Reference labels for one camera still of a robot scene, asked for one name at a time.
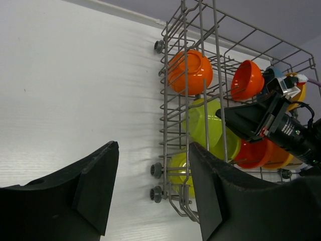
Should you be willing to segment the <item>orange bowl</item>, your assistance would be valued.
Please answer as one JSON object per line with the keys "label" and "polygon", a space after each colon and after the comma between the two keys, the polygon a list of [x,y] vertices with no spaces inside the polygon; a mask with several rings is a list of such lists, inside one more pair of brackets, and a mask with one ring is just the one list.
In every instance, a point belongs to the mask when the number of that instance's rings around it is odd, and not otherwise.
{"label": "orange bowl", "polygon": [[231,97],[234,101],[247,100],[257,95],[264,86],[260,68],[251,60],[245,60],[237,68],[231,83]]}
{"label": "orange bowl", "polygon": [[262,167],[269,161],[272,152],[273,143],[268,139],[255,143],[242,140],[240,152],[234,162],[243,169]]}

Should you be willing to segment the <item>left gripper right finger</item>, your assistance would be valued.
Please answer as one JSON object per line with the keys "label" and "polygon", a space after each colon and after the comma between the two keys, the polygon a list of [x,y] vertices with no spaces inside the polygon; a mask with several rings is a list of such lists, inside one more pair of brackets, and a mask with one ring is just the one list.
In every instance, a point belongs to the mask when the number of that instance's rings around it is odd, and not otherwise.
{"label": "left gripper right finger", "polygon": [[272,183],[196,142],[189,161],[203,240],[320,240],[320,177]]}

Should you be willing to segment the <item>green bowl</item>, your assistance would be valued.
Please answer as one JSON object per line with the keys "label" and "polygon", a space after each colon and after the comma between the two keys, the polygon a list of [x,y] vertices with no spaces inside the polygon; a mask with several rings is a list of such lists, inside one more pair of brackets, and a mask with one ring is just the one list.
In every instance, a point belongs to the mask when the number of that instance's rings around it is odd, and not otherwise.
{"label": "green bowl", "polygon": [[179,185],[183,185],[186,179],[186,165],[187,165],[187,155],[186,152],[179,153],[171,157],[167,163],[167,167],[170,170],[167,170],[167,173],[170,173],[168,180],[172,184],[172,190],[176,193],[179,192]]}

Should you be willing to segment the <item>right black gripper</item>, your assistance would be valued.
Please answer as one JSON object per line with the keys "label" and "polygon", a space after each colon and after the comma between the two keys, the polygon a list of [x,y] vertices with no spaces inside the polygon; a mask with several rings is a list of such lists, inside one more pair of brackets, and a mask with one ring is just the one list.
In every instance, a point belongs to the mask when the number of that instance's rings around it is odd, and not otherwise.
{"label": "right black gripper", "polygon": [[319,166],[320,119],[313,120],[314,111],[308,104],[297,103],[311,113],[306,127],[286,114],[291,101],[276,92],[262,102],[219,109],[216,116],[244,141],[255,143],[267,138],[307,165]]}

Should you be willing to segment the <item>blue bowl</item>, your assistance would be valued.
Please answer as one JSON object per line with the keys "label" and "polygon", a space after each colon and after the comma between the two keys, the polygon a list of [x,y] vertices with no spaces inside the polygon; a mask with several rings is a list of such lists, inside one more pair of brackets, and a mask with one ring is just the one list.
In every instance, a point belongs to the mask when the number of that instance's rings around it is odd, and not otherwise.
{"label": "blue bowl", "polygon": [[266,68],[266,70],[263,72],[262,76],[264,79],[264,85],[263,85],[263,89],[261,90],[261,92],[256,95],[257,102],[260,102],[263,99],[263,97],[269,93],[268,89],[266,87],[267,84],[271,80],[273,80],[274,78],[282,77],[283,73],[280,70],[278,70],[277,68],[270,66],[270,67]]}

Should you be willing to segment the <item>small yellow bowl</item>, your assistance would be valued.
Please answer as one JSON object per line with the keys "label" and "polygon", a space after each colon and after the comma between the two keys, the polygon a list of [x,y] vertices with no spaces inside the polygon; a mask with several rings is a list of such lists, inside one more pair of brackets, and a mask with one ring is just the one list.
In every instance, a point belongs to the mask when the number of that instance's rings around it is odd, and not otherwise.
{"label": "small yellow bowl", "polygon": [[275,170],[288,165],[293,159],[293,155],[277,145],[273,145],[273,151],[268,162],[263,165],[264,169]]}

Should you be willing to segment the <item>large yellow bowl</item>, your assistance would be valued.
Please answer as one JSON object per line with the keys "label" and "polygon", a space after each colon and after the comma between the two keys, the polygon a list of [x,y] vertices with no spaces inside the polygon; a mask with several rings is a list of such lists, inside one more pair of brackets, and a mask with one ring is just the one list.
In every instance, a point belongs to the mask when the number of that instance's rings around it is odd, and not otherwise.
{"label": "large yellow bowl", "polygon": [[303,74],[288,73],[284,79],[288,94],[291,96],[292,104],[289,105],[287,111],[291,111],[298,106],[295,101],[303,101],[306,94],[305,84],[308,78]]}

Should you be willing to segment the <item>white round bowl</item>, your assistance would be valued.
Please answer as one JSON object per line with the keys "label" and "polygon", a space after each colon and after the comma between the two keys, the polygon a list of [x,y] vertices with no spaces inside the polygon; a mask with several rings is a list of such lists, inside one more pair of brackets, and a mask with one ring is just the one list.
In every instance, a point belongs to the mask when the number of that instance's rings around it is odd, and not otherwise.
{"label": "white round bowl", "polygon": [[291,162],[287,166],[284,167],[286,170],[300,170],[307,167],[307,164],[303,162]]}

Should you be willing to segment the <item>white orange-bottom bowl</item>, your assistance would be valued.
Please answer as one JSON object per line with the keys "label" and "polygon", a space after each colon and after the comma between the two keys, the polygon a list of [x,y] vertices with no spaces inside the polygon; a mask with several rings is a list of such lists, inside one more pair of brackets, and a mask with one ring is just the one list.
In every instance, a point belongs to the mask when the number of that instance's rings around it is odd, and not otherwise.
{"label": "white orange-bottom bowl", "polygon": [[194,49],[179,52],[168,66],[168,85],[177,93],[185,94],[187,89],[188,95],[200,94],[213,80],[209,59]]}

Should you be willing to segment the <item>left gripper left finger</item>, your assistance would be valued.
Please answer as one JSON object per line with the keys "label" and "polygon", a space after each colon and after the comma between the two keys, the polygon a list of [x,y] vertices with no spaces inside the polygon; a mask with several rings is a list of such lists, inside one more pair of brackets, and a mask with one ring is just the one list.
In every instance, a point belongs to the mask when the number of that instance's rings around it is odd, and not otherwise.
{"label": "left gripper left finger", "polygon": [[1,189],[1,240],[100,240],[119,161],[110,141],[56,172]]}

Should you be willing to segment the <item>white square bowl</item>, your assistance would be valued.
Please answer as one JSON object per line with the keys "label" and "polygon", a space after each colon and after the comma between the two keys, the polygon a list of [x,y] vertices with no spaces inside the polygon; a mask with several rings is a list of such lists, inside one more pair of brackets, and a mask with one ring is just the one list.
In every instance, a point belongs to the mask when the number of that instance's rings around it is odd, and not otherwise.
{"label": "white square bowl", "polygon": [[221,108],[218,100],[207,102],[207,112],[202,98],[190,104],[188,116],[184,116],[182,126],[192,141],[199,143],[204,148],[206,145],[205,114],[208,115],[209,151],[217,158],[224,160],[224,140],[222,121],[216,116],[216,111]]}

